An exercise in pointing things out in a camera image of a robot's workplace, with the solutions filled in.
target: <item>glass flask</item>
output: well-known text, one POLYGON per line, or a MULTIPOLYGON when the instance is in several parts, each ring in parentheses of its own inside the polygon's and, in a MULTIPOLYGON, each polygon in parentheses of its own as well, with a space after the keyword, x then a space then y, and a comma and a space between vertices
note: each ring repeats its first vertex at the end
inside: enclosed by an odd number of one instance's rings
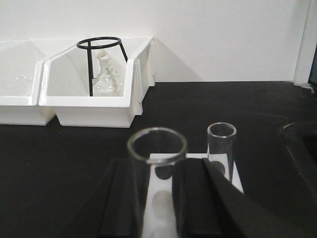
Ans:
POLYGON ((93 78, 93 96, 116 96, 118 72, 111 67, 111 58, 104 53, 99 57, 100 73, 93 78))

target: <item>glass beaker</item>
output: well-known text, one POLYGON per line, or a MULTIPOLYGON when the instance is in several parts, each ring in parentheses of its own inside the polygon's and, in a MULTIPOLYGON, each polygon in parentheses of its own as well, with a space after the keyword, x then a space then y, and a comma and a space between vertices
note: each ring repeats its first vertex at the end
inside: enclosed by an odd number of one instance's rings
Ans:
POLYGON ((207 128, 208 160, 232 182, 233 158, 232 145, 237 129, 229 123, 217 122, 207 128))
POLYGON ((137 237, 182 237, 186 138, 169 128, 143 129, 127 143, 137 237))

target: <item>white plastic tray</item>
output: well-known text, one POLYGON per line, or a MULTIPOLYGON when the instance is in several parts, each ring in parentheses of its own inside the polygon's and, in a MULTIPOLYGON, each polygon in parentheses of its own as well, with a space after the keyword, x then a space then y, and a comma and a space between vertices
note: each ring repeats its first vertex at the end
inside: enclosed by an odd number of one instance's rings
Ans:
POLYGON ((87 51, 74 46, 45 62, 39 105, 53 107, 61 125, 129 127, 155 84, 154 42, 152 36, 121 39, 128 62, 119 46, 110 57, 125 80, 122 97, 89 96, 87 51))
POLYGON ((75 39, 0 42, 0 123, 46 125, 55 115, 40 108, 44 61, 75 39))

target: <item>beaker rim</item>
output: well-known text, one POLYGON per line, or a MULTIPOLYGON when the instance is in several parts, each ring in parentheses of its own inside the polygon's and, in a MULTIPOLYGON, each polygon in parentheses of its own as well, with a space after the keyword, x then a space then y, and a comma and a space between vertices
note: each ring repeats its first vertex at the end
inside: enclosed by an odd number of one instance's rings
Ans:
POLYGON ((167 128, 167 127, 149 127, 142 129, 136 133, 134 133, 127 142, 127 148, 129 153, 136 159, 141 160, 150 165, 160 165, 160 164, 168 164, 168 163, 177 163, 178 161, 185 159, 187 152, 187 140, 186 138, 179 132, 167 128), (165 131, 174 134, 182 143, 182 147, 179 151, 173 153, 169 157, 160 158, 156 160, 150 160, 150 158, 139 155, 133 148, 133 143, 139 139, 140 137, 149 134, 152 131, 165 131))
POLYGON ((217 138, 222 138, 222 139, 226 139, 226 138, 230 138, 230 137, 233 137, 237 134, 237 129, 234 125, 230 124, 230 123, 226 123, 226 122, 216 122, 216 123, 213 123, 211 125, 208 126, 207 128, 207 133, 211 136, 214 136, 214 137, 217 137, 217 138), (229 135, 216 135, 216 134, 213 134, 212 131, 211 131, 211 128, 216 126, 216 125, 226 125, 227 127, 231 128, 233 130, 233 132, 229 135))

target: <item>black metal ring stand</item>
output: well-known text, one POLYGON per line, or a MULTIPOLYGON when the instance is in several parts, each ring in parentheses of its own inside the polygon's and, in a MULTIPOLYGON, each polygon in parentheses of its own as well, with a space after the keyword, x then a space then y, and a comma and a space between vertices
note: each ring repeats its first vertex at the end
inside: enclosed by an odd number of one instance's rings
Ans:
POLYGON ((94 71, 93 71, 93 59, 91 55, 91 50, 97 50, 97 49, 104 49, 104 48, 110 48, 113 46, 120 45, 121 51, 123 53, 124 59, 127 62, 128 61, 128 56, 124 50, 122 40, 118 37, 113 37, 113 36, 103 36, 103 37, 94 37, 94 38, 89 38, 86 40, 79 41, 77 43, 77 47, 80 49, 85 49, 87 50, 87 58, 88 58, 88 77, 89 77, 89 96, 93 95, 93 78, 94 78, 94 71), (92 41, 99 41, 99 40, 115 40, 116 42, 107 44, 107 45, 101 45, 101 46, 92 46, 91 42, 92 41))

